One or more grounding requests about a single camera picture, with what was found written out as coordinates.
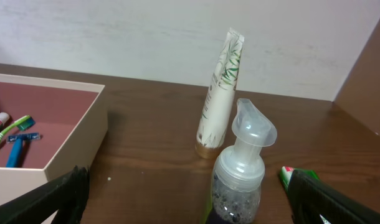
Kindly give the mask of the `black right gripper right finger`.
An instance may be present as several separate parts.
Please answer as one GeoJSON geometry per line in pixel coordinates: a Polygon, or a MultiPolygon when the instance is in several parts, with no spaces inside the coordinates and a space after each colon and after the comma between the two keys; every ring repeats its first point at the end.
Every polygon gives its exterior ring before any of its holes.
{"type": "Polygon", "coordinates": [[[302,170],[292,173],[287,190],[294,224],[380,224],[380,213],[351,200],[302,170]]]}

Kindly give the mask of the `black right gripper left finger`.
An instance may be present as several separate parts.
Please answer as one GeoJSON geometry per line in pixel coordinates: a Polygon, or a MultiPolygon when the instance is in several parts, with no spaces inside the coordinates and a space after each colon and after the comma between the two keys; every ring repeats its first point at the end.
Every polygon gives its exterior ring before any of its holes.
{"type": "Polygon", "coordinates": [[[70,172],[0,205],[0,223],[80,223],[90,191],[90,174],[84,167],[70,172]]]}

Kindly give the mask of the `green soap bar pack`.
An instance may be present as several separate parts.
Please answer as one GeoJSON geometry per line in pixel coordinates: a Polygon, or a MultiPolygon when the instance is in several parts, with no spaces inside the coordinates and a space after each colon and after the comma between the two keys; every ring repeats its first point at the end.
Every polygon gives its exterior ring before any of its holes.
{"type": "Polygon", "coordinates": [[[292,177],[293,171],[295,171],[295,170],[300,170],[300,171],[306,173],[307,175],[309,175],[310,177],[312,177],[314,179],[318,179],[318,180],[320,179],[318,177],[318,175],[316,174],[316,172],[313,170],[305,170],[305,169],[300,169],[300,168],[283,166],[279,172],[279,179],[283,185],[283,188],[284,188],[286,194],[288,193],[288,185],[290,183],[290,179],[292,177]]]}

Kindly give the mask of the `blue disposable razor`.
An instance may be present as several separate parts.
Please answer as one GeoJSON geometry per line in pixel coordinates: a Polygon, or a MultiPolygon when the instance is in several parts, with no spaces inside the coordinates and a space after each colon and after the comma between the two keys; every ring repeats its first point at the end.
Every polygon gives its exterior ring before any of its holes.
{"type": "Polygon", "coordinates": [[[35,141],[40,139],[41,135],[39,133],[27,133],[8,136],[7,142],[13,143],[13,146],[8,157],[6,167],[17,167],[20,160],[24,141],[35,141]]]}

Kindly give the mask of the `clear foam pump bottle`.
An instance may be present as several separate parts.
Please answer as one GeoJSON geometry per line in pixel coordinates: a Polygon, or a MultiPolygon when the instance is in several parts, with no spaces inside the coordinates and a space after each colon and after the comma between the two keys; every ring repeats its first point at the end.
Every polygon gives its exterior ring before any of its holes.
{"type": "Polygon", "coordinates": [[[232,132],[236,136],[234,145],[225,148],[214,164],[201,223],[255,220],[265,175],[260,152],[275,143],[277,129],[249,99],[239,98],[232,132]]]}

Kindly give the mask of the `green white toothbrush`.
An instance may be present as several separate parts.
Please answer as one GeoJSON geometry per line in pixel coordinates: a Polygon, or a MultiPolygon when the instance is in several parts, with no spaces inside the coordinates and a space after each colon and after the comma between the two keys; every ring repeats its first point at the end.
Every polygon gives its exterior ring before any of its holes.
{"type": "Polygon", "coordinates": [[[10,124],[8,127],[4,128],[1,132],[0,132],[0,143],[3,139],[3,137],[13,128],[18,128],[20,131],[25,131],[29,128],[31,128],[33,125],[35,125],[35,120],[29,116],[29,115],[25,115],[19,119],[17,119],[15,122],[13,122],[12,124],[10,124]]]}

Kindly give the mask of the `white leaf-print lotion tube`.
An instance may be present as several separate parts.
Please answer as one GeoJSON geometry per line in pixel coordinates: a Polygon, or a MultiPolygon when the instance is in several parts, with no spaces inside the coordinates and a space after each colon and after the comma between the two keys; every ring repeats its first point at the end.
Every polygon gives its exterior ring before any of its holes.
{"type": "Polygon", "coordinates": [[[196,152],[205,159],[217,157],[227,132],[236,91],[244,36],[229,29],[212,74],[196,135],[196,152]]]}

